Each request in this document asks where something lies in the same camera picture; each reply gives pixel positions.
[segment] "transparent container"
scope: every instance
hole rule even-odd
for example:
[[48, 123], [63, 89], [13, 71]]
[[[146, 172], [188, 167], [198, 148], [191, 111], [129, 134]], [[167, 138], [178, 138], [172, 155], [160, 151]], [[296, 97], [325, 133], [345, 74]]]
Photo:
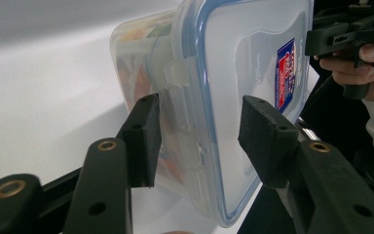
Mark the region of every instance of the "transparent container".
[[313, 0], [185, 0], [112, 34], [128, 109], [160, 94], [158, 182], [221, 226], [234, 224], [260, 183], [238, 142], [242, 98], [263, 98], [296, 121], [312, 13]]

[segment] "white surface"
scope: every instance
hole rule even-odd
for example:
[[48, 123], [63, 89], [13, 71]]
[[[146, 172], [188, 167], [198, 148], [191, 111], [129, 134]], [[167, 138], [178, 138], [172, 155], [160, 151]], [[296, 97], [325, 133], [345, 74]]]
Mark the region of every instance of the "white surface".
[[[0, 0], [0, 177], [28, 173], [45, 184], [117, 134], [128, 113], [109, 37], [119, 23], [179, 2]], [[224, 229], [162, 186], [132, 193], [135, 234], [236, 233], [244, 217]]]

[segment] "human hand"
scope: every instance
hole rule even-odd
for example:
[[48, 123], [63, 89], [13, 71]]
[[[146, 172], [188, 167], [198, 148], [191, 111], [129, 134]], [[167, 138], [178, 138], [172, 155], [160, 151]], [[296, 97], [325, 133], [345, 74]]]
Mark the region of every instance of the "human hand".
[[340, 85], [370, 84], [365, 97], [374, 101], [374, 45], [367, 44], [360, 48], [359, 56], [367, 64], [354, 68], [354, 62], [344, 59], [344, 52], [335, 52], [335, 57], [324, 58], [319, 64], [323, 69], [332, 71], [333, 79]]

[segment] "screw hole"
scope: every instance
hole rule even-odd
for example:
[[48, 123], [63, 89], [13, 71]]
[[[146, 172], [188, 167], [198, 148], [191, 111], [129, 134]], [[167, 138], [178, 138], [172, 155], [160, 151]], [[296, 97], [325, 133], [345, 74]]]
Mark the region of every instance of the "screw hole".
[[132, 125], [132, 128], [134, 130], [139, 130], [139, 129], [142, 129], [142, 126], [141, 125]]
[[354, 210], [362, 216], [368, 216], [368, 217], [373, 216], [373, 213], [362, 205], [354, 205]]
[[98, 149], [102, 151], [111, 150], [117, 146], [117, 143], [112, 140], [107, 140], [98, 145]]
[[88, 209], [88, 213], [93, 216], [100, 215], [105, 211], [105, 209], [106, 209], [105, 204], [95, 203], [92, 206], [90, 206], [90, 208]]
[[312, 142], [312, 143], [309, 144], [309, 146], [311, 146], [312, 149], [314, 149], [315, 151], [318, 151], [320, 153], [330, 152], [330, 148], [327, 145], [322, 144], [322, 143]]
[[25, 188], [26, 182], [15, 179], [0, 185], [0, 198], [9, 198], [20, 193]]

